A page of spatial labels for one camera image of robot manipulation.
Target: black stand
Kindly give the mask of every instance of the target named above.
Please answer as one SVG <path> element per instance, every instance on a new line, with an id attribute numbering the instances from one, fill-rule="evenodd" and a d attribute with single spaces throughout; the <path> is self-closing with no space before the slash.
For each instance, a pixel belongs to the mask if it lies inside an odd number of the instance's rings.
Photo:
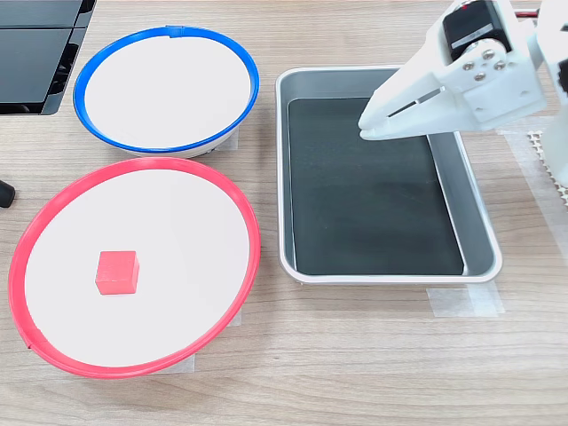
<path id="1" fill-rule="evenodd" d="M 15 195 L 14 187 L 0 180 L 0 207 L 10 207 Z"/>

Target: screw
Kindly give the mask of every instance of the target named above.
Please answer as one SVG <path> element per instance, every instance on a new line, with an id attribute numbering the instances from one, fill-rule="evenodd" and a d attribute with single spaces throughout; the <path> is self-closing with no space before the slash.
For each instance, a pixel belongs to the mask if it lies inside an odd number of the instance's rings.
<path id="1" fill-rule="evenodd" d="M 464 53 L 469 53 L 469 52 L 473 51 L 473 50 L 474 50 L 476 47 L 478 47 L 478 46 L 479 46 L 479 42 L 473 42 L 472 44 L 470 44 L 470 45 L 466 48 L 466 50 L 465 50 Z"/>
<path id="2" fill-rule="evenodd" d="M 495 51 L 493 49 L 487 49 L 486 51 L 483 52 L 483 59 L 485 60 L 493 59 L 494 56 L 495 56 Z"/>

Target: blue rim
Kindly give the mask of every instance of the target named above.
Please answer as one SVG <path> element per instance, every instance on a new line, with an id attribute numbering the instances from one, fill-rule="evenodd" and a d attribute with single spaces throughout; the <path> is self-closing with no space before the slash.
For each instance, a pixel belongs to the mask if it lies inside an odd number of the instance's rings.
<path id="1" fill-rule="evenodd" d="M 208 38 L 210 40 L 219 42 L 227 46 L 232 51 L 234 51 L 237 54 L 237 56 L 241 58 L 242 62 L 245 64 L 245 67 L 248 70 L 248 75 L 250 76 L 250 98 L 248 99 L 247 107 L 245 108 L 243 113 L 239 116 L 239 118 L 237 118 L 226 129 L 219 131 L 216 135 L 200 140 L 199 142 L 193 142 L 192 144 L 189 145 L 175 146 L 172 148 L 140 148 L 138 146 L 129 146 L 121 144 L 120 142 L 117 142 L 105 136 L 92 123 L 91 118 L 87 114 L 87 110 L 85 108 L 85 90 L 87 89 L 87 84 L 89 84 L 91 76 L 93 75 L 95 70 L 99 67 L 99 65 L 116 51 L 120 50 L 125 46 L 128 46 L 129 44 L 139 42 L 140 40 L 144 40 L 151 37 L 160 37 L 160 36 L 168 36 L 171 38 L 175 37 Z M 211 31 L 205 28 L 167 26 L 160 28 L 145 29 L 144 31 L 139 31 L 134 34 L 127 35 L 126 37 L 121 38 L 120 40 L 117 40 L 112 44 L 109 44 L 102 51 L 100 51 L 95 56 L 93 56 L 91 60 L 87 62 L 87 64 L 84 66 L 83 70 L 77 77 L 77 81 L 75 83 L 75 90 L 73 92 L 73 102 L 75 104 L 75 111 L 77 113 L 77 116 L 79 117 L 79 120 L 81 120 L 83 126 L 85 126 L 85 128 L 87 128 L 87 130 L 89 130 L 97 138 L 104 140 L 110 145 L 117 146 L 119 148 L 126 149 L 128 151 L 134 151 L 137 153 L 148 153 L 148 154 L 166 154 L 166 153 L 177 153 L 179 151 L 186 151 L 193 148 L 197 148 L 198 146 L 204 146 L 209 142 L 221 138 L 226 133 L 233 130 L 245 119 L 245 117 L 249 114 L 252 107 L 255 105 L 259 88 L 260 88 L 260 77 L 258 75 L 258 69 L 256 68 L 255 61 L 252 59 L 249 53 L 233 39 L 227 37 L 226 35 L 222 35 L 216 33 L 215 31 Z"/>

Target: red rim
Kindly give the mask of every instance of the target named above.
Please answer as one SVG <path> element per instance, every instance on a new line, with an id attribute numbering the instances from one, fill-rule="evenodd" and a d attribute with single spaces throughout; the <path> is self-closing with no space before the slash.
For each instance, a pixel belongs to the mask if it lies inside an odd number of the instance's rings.
<path id="1" fill-rule="evenodd" d="M 150 169 L 178 170 L 193 174 L 218 186 L 227 195 L 229 195 L 229 197 L 231 197 L 245 220 L 250 244 L 247 272 L 245 274 L 245 279 L 242 282 L 241 289 L 229 310 L 223 315 L 223 317 L 221 317 L 215 326 L 183 350 L 172 353 L 167 357 L 129 367 L 93 366 L 91 364 L 85 364 L 75 359 L 71 359 L 67 355 L 55 349 L 47 341 L 31 318 L 25 294 L 25 276 L 29 255 L 45 227 L 60 213 L 61 210 L 63 210 L 79 195 L 92 189 L 94 186 L 107 181 L 108 179 L 115 178 L 126 173 L 131 173 L 132 171 Z M 16 327 L 28 348 L 32 349 L 40 357 L 53 364 L 55 367 L 76 375 L 98 379 L 135 377 L 139 375 L 147 375 L 154 371 L 176 364 L 182 359 L 193 355 L 213 340 L 231 322 L 233 317 L 244 304 L 250 290 L 252 289 L 259 263 L 260 230 L 258 228 L 258 222 L 256 221 L 255 212 L 250 206 L 245 195 L 228 177 L 216 170 L 213 170 L 211 167 L 198 162 L 192 162 L 190 160 L 160 157 L 136 158 L 125 162 L 118 162 L 82 177 L 65 188 L 61 193 L 57 194 L 45 205 L 45 207 L 43 207 L 43 209 L 40 210 L 22 235 L 20 242 L 18 243 L 18 247 L 14 252 L 8 277 L 8 297 L 14 322 L 16 323 Z"/>

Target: robotic arm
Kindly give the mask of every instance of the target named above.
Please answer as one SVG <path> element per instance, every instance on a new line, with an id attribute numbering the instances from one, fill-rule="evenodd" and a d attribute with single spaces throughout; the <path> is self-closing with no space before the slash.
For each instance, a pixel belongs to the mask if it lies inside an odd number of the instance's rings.
<path id="1" fill-rule="evenodd" d="M 0 0 L 0 118 L 54 114 L 95 0 Z M 0 208 L 14 188 L 0 180 Z"/>
<path id="2" fill-rule="evenodd" d="M 368 140 L 490 130 L 546 107 L 545 62 L 561 111 L 542 135 L 556 180 L 568 185 L 568 1 L 544 0 L 538 27 L 509 0 L 455 1 L 424 46 L 379 87 L 359 120 Z"/>

